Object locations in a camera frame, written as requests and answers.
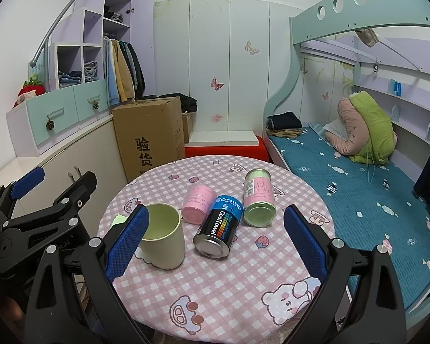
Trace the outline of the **pink green labelled can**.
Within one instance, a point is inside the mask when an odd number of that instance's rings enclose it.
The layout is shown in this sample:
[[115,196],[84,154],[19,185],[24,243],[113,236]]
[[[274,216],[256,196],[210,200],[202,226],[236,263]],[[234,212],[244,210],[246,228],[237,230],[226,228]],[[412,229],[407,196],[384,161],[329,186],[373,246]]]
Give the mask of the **pink green labelled can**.
[[244,182],[244,220],[257,228],[270,225],[276,217],[271,175],[265,169],[253,169]]

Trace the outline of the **mint green drawer unit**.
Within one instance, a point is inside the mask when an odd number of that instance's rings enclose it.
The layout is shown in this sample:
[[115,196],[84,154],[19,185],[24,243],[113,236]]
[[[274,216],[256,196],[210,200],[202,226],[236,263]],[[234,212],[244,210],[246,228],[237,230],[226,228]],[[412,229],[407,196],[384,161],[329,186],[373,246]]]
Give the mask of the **mint green drawer unit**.
[[26,100],[6,114],[17,157],[37,157],[108,115],[104,80],[69,86]]

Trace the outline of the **pale yellow-green cup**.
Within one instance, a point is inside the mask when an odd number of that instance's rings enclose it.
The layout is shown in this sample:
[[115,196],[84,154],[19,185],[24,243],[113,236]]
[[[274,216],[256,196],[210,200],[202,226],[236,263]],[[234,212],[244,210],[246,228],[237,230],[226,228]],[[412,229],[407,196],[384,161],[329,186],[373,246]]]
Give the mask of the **pale yellow-green cup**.
[[185,237],[178,210],[170,204],[146,206],[149,225],[139,248],[142,259],[159,269],[172,270],[185,259]]

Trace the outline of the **light green plastic cup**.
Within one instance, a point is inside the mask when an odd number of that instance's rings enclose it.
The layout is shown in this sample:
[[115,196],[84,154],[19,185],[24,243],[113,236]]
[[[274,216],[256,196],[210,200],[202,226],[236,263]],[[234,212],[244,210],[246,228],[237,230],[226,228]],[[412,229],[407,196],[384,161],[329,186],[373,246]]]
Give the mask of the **light green plastic cup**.
[[122,224],[127,220],[127,216],[118,214],[115,216],[115,218],[113,219],[113,221],[110,224],[110,227],[115,226],[116,224]]

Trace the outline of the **red plush toy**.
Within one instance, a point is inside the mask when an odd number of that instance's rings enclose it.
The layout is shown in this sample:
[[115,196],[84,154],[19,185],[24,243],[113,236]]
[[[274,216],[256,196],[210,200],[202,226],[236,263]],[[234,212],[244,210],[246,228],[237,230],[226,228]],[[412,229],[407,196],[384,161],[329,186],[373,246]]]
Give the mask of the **red plush toy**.
[[17,99],[13,107],[25,102],[28,99],[35,98],[36,96],[42,95],[46,92],[43,83],[38,79],[37,74],[33,74],[30,78],[24,82],[20,92],[17,95]]

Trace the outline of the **mint bunk bed frame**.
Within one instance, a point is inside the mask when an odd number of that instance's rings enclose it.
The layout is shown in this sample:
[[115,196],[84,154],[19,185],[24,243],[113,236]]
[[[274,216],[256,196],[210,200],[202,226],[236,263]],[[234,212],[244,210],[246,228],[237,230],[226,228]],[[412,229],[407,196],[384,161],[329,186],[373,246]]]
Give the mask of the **mint bunk bed frame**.
[[430,30],[430,0],[322,0],[289,27],[290,68],[263,116],[292,94],[302,50],[344,60],[354,66],[354,89],[375,95],[392,118],[401,137],[393,161],[416,179],[430,156],[430,40],[386,38],[378,29]]

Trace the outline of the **teal patterned bed mattress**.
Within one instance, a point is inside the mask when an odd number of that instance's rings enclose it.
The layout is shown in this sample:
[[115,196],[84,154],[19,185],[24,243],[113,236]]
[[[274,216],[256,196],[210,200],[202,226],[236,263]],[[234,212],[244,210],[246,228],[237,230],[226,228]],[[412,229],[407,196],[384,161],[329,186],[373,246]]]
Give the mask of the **teal patterned bed mattress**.
[[386,245],[406,308],[430,286],[430,215],[393,163],[352,162],[313,129],[270,137],[291,172],[324,200],[337,237],[357,249]]

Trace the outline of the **red storage box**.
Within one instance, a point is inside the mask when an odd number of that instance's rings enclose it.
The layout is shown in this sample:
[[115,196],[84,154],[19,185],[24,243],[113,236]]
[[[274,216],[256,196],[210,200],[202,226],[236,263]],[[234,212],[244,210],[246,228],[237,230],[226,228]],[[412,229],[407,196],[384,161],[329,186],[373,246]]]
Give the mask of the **red storage box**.
[[256,146],[203,146],[203,147],[185,147],[185,156],[192,158],[203,155],[235,155],[251,159],[257,159],[269,162],[270,157],[266,149],[265,142],[260,136],[257,136],[258,144]]

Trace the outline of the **white purple shelf unit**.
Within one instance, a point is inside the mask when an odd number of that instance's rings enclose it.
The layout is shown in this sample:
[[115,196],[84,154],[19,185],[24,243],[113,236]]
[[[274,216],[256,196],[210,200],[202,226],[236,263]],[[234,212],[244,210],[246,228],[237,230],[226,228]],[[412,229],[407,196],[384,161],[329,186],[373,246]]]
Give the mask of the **white purple shelf unit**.
[[75,0],[49,39],[48,85],[60,87],[58,72],[82,71],[84,63],[101,63],[103,36],[128,42],[138,57],[145,95],[157,93],[154,60],[154,0]]

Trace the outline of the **pink cylindrical can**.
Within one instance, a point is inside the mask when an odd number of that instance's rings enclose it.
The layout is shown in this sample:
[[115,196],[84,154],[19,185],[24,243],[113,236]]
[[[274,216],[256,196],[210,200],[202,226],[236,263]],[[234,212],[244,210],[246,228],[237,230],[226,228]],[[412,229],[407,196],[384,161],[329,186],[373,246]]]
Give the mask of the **pink cylindrical can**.
[[200,225],[205,220],[215,199],[216,192],[208,185],[192,185],[182,205],[182,219],[190,224]]

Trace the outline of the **pink checkered tablecloth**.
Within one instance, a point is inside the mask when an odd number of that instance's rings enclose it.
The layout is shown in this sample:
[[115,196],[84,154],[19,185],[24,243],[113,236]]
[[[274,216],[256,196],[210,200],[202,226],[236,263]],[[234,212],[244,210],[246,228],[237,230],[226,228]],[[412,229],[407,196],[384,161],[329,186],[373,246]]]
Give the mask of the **pink checkered tablecloth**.
[[136,207],[200,209],[181,223],[183,262],[157,268],[138,249],[115,289],[133,319],[166,335],[205,343],[260,343],[311,305],[320,287],[284,227],[297,207],[329,237],[322,198],[293,173],[256,159],[203,156],[168,163],[126,184],[98,226],[106,234]]

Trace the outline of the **large brown cardboard box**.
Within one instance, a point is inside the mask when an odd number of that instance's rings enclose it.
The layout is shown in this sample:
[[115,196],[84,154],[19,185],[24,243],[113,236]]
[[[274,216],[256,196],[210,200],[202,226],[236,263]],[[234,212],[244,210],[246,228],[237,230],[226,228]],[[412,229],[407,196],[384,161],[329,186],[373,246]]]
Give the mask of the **large brown cardboard box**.
[[178,97],[125,103],[112,110],[112,119],[128,181],[152,168],[184,159],[185,140]]

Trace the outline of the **hanging clothes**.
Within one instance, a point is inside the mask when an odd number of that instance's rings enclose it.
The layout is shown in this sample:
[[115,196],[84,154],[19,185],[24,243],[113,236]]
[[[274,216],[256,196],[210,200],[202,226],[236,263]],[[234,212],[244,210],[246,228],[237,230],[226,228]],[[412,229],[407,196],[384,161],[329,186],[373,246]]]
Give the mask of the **hanging clothes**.
[[146,82],[133,45],[103,36],[102,50],[108,105],[141,99]]

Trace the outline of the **folded dark clothes on bed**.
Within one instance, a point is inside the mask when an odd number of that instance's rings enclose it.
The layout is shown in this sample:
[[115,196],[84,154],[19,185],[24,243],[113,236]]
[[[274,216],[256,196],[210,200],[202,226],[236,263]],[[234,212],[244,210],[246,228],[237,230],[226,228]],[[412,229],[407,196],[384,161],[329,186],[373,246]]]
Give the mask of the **folded dark clothes on bed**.
[[267,135],[279,138],[296,138],[302,133],[302,123],[289,111],[280,115],[271,115],[266,121]]

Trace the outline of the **pink pillow on bed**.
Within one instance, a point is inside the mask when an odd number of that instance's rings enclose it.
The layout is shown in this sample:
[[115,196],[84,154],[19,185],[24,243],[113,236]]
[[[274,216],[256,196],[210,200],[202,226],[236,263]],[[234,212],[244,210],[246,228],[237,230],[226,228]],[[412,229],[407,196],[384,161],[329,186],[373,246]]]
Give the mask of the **pink pillow on bed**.
[[324,127],[326,140],[342,155],[360,153],[370,138],[364,119],[348,98],[339,101],[338,115],[338,119]]

